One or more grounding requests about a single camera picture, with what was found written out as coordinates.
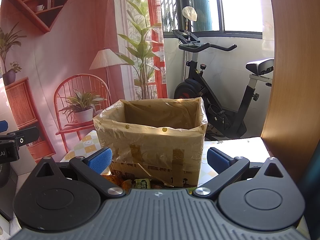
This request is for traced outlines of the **orange snack bag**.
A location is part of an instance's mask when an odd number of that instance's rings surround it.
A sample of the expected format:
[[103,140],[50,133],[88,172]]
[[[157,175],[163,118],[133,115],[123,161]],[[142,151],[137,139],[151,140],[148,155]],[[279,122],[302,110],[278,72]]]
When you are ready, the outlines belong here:
[[123,180],[121,178],[119,178],[118,176],[114,176],[114,175],[103,175],[103,177],[105,179],[107,179],[108,181],[114,183],[115,185],[121,187],[126,193],[128,193],[132,188],[133,188],[133,184],[132,184],[132,180]]

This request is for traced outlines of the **small green snack packet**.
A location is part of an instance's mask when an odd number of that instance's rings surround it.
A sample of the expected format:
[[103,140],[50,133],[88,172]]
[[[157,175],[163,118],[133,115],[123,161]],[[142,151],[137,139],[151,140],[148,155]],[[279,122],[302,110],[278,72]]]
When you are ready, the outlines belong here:
[[136,189],[151,189],[150,180],[146,179],[135,179],[135,188]]

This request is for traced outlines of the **black exercise bike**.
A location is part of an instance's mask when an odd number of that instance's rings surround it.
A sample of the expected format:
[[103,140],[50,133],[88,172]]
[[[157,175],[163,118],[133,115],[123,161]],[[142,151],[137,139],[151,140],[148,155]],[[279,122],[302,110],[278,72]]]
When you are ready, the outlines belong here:
[[179,49],[191,53],[191,59],[185,63],[188,75],[185,80],[177,85],[174,91],[175,99],[193,99],[201,97],[204,101],[208,125],[206,138],[217,140],[218,138],[239,139],[246,132],[244,119],[251,102],[259,99],[255,92],[257,82],[263,82],[268,87],[272,86],[272,78],[267,77],[274,70],[274,59],[262,59],[246,63],[245,68],[250,72],[249,81],[244,90],[240,106],[237,110],[223,105],[220,100],[222,93],[218,92],[219,85],[209,84],[204,78],[207,65],[199,64],[198,55],[206,49],[212,48],[224,52],[230,52],[237,48],[236,44],[223,47],[210,42],[201,42],[199,37],[189,30],[175,29],[172,31],[179,39]]

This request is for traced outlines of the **cardboard box with plastic liner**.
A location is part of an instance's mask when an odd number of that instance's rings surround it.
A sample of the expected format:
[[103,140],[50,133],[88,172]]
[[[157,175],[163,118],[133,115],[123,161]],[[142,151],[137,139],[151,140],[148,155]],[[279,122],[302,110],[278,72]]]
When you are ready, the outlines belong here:
[[101,147],[112,151],[115,176],[198,185],[208,124],[202,98],[118,100],[93,122]]

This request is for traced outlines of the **wooden headboard panel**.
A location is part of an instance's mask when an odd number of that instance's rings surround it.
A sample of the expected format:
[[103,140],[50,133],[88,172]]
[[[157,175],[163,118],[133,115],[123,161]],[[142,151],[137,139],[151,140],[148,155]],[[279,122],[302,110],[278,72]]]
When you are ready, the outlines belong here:
[[271,0],[274,74],[261,133],[298,181],[319,142],[319,0]]

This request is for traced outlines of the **printed room backdrop cloth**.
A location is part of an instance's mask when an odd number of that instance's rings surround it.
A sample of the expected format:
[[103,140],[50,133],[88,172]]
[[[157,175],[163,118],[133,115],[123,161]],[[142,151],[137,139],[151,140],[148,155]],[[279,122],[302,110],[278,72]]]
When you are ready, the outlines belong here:
[[61,160],[114,102],[166,98],[159,0],[2,0],[1,68],[24,162]]

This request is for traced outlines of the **white cloth on pole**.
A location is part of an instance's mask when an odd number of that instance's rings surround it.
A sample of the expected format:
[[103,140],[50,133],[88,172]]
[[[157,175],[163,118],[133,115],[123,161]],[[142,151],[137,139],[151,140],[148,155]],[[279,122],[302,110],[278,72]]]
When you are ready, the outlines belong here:
[[190,21],[197,21],[197,12],[196,10],[191,6],[186,6],[182,9],[182,15],[185,19],[188,19]]

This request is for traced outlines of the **window with black frame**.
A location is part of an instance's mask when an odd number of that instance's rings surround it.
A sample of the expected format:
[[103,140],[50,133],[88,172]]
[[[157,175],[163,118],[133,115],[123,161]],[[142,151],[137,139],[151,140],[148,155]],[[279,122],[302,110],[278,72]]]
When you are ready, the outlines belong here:
[[[199,37],[263,37],[261,0],[160,0],[164,36],[188,29]],[[193,7],[197,21],[185,19],[182,9]]]

